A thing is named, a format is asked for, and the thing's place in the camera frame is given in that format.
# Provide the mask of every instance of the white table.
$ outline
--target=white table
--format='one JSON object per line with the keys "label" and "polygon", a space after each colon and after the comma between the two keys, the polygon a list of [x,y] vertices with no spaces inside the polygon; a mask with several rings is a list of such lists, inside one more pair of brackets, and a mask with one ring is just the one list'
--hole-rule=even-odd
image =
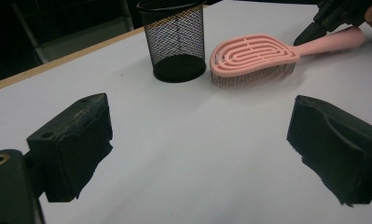
{"label": "white table", "polygon": [[[223,1],[204,9],[206,62],[221,41],[269,34],[292,44],[316,6]],[[76,100],[109,98],[113,151],[70,203],[40,198],[48,224],[372,224],[372,203],[341,205],[286,141],[297,95],[372,124],[372,28],[359,49],[303,58],[283,82],[245,91],[156,80],[140,33],[0,90],[0,149]]]}

